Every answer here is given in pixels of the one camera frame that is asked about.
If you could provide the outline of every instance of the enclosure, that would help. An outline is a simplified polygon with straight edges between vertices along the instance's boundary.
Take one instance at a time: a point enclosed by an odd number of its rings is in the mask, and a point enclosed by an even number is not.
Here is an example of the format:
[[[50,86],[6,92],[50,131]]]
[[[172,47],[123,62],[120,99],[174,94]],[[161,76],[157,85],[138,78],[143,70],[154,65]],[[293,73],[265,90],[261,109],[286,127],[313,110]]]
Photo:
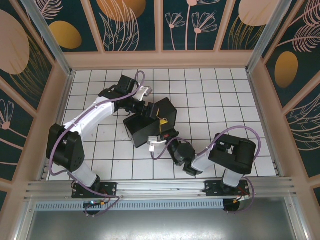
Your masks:
[[[2,0],[0,32],[3,239],[320,238],[320,0]],[[138,71],[143,100],[168,98],[197,153],[227,128],[258,133],[228,132],[261,141],[250,210],[227,215],[224,196],[203,192],[224,167],[190,176],[168,151],[136,148],[124,109],[83,140],[117,205],[88,219],[70,176],[50,174],[51,126]]]

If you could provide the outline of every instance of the gray floor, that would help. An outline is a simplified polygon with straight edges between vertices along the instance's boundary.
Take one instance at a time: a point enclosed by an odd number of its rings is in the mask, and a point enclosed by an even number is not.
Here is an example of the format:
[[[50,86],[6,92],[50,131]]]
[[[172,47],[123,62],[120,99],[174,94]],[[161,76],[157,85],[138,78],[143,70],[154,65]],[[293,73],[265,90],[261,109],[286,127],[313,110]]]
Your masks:
[[[252,209],[110,211],[98,218],[82,212],[37,212],[29,240],[293,240],[281,198],[258,198]]]

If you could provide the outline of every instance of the metal base plate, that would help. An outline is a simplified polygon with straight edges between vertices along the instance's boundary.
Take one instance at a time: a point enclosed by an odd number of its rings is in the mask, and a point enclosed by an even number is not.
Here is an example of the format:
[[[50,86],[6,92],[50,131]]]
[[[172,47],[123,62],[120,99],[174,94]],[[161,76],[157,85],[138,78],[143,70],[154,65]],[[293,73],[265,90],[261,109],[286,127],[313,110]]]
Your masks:
[[[115,196],[117,194],[116,182],[101,182],[100,193],[106,192],[108,195]],[[81,185],[75,183],[73,185],[72,196],[73,199],[104,199],[103,196],[93,194],[85,190]]]
[[[205,190],[203,190],[203,192],[206,193],[207,197],[241,196],[244,193],[240,189],[242,189],[248,195],[250,194],[247,180],[240,180],[238,188],[228,193],[225,193],[221,188],[221,180],[205,181],[204,185]]]

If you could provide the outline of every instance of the grid tiles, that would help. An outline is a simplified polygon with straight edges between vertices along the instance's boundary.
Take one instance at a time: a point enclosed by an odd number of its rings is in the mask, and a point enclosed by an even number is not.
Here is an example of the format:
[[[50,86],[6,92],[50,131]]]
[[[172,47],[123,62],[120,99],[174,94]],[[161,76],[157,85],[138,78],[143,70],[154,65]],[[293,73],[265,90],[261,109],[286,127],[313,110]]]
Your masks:
[[[121,75],[134,78],[137,69],[77,71],[63,123],[71,121],[88,108],[104,89],[118,83]],[[262,137],[262,149],[249,177],[276,176],[264,130],[256,108],[247,74],[238,68],[143,69],[145,86],[153,93],[144,98],[157,102],[168,97],[177,108],[175,129],[179,137],[202,151],[217,133],[233,126],[253,128]],[[85,163],[102,180],[150,180],[193,178],[175,166],[168,152],[152,160],[147,144],[134,148],[123,120],[130,114],[123,109],[106,118],[84,141]],[[255,135],[245,129],[232,135],[258,143]],[[163,148],[155,151],[158,156]],[[54,172],[59,166],[54,165]],[[224,168],[207,169],[197,178],[221,178]],[[68,180],[66,174],[48,176],[49,180]]]

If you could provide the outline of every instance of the white grid table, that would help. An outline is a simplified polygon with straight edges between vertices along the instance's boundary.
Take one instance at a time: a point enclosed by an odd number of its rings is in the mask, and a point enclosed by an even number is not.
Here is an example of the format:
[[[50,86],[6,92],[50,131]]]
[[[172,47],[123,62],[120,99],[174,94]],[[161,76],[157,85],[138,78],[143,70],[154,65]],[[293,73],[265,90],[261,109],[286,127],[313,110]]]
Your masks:
[[[137,69],[77,71],[68,99],[63,123],[77,117],[88,108],[98,94],[116,85],[125,75],[135,77]],[[196,152],[202,151],[217,133],[233,126],[247,126],[262,138],[259,157],[249,177],[276,176],[275,167],[265,139],[247,74],[241,68],[143,69],[145,86],[153,94],[144,98],[158,102],[169,98],[177,108],[175,129],[179,137],[189,140]],[[150,180],[193,178],[175,166],[168,152],[161,159],[152,160],[147,144],[134,148],[123,120],[130,114],[123,109],[106,118],[84,141],[85,163],[102,180]],[[258,143],[255,135],[236,129],[232,135]],[[163,148],[157,148],[158,156]],[[60,169],[54,165],[56,172]],[[215,165],[197,178],[221,178],[224,168]],[[47,180],[69,180],[66,174],[49,176]]]

